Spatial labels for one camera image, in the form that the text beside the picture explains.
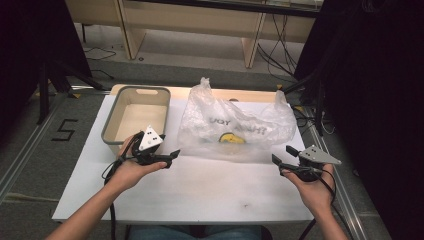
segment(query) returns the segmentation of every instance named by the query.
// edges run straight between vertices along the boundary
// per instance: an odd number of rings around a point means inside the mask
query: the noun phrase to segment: forearm
[[[314,213],[315,220],[319,225],[322,234],[324,235],[324,239],[326,240],[343,240],[347,239],[345,233],[340,228],[340,225],[337,223],[333,214],[330,210],[321,211]]]
[[[47,239],[86,239],[121,192],[109,184],[104,186]]]

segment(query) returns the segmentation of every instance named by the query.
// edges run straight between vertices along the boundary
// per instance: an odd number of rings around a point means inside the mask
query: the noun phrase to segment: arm
[[[128,144],[126,140],[122,149]],[[115,172],[110,181],[91,197],[81,208],[47,239],[86,239],[115,199],[125,190],[135,186],[146,174],[155,172],[166,166],[159,162],[148,166],[140,166],[133,161],[125,161]]]
[[[324,170],[332,174],[333,166],[326,164]],[[320,181],[303,182],[296,174],[287,170],[283,170],[283,174],[299,190],[303,203],[314,215],[324,239],[347,239],[331,212],[331,193],[324,184]],[[334,188],[333,179],[328,173],[323,172],[322,178],[331,188]]]

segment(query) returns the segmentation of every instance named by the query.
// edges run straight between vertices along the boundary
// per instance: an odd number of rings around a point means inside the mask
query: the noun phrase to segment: yellow object
[[[228,133],[224,133],[221,135],[221,137],[219,138],[219,142],[229,142],[229,143],[246,143],[246,141],[239,137],[234,135],[234,133],[228,132]]]

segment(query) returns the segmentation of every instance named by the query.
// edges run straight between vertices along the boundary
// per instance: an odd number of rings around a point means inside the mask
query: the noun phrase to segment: person's lap
[[[212,225],[206,226],[203,238],[192,236],[189,226],[131,226],[130,240],[260,240],[260,226]]]

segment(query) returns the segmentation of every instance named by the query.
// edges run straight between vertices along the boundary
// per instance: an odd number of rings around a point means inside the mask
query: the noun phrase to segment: black stand
[[[315,70],[304,79],[299,80],[299,82],[286,89],[280,89],[287,95],[306,85],[301,101],[305,102],[306,99],[316,99],[315,128],[320,136],[323,136],[322,110],[325,98],[324,83],[338,66],[339,61],[341,61],[344,52],[348,48],[350,39],[357,33],[357,29],[361,25],[361,21],[358,21],[358,19],[363,19],[363,17],[358,17],[358,14],[363,14],[361,3],[353,6],[349,12],[350,14],[347,16],[345,23],[336,32],[336,35],[331,40],[328,49],[318,62]]]
[[[39,69],[39,88],[40,88],[40,116],[37,124],[41,124],[46,116],[49,114],[49,90],[48,80],[60,93],[68,93],[72,87],[69,84],[66,76],[75,76],[81,81],[92,86],[96,90],[110,91],[110,88],[105,88],[103,85],[97,83],[92,77],[87,77],[71,66],[61,61],[43,62]]]

